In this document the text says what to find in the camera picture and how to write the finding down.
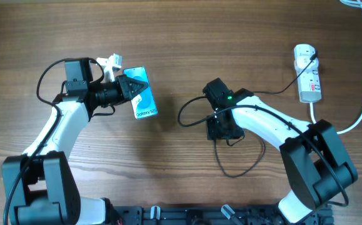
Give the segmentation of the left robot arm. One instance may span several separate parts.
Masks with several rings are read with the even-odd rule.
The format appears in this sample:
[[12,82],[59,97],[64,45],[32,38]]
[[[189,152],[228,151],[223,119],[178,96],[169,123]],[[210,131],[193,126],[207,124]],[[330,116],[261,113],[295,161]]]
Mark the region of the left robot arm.
[[63,59],[66,80],[49,101],[52,113],[37,139],[2,165],[6,203],[3,224],[123,224],[107,198],[81,197],[68,164],[73,146],[98,107],[133,100],[149,88],[147,79],[125,74],[93,79],[90,57]]

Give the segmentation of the teal-screen Galaxy smartphone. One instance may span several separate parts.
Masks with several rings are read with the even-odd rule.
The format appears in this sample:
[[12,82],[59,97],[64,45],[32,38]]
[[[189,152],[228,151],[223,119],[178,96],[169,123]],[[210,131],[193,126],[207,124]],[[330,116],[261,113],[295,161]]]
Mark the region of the teal-screen Galaxy smartphone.
[[[129,78],[144,81],[149,84],[148,74],[146,68],[143,66],[124,69],[123,73]],[[136,119],[144,119],[158,114],[156,102],[150,86],[132,99],[131,104]]]

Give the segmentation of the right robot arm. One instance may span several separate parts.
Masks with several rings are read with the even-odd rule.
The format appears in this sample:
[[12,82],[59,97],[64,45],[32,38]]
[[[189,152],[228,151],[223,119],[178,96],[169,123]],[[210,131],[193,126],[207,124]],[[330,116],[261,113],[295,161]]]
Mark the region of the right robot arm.
[[266,105],[247,89],[233,92],[219,78],[203,88],[214,114],[208,116],[208,139],[232,146],[251,131],[280,153],[291,191],[278,203],[288,224],[298,224],[341,194],[358,172],[335,128],[325,120],[294,119]]

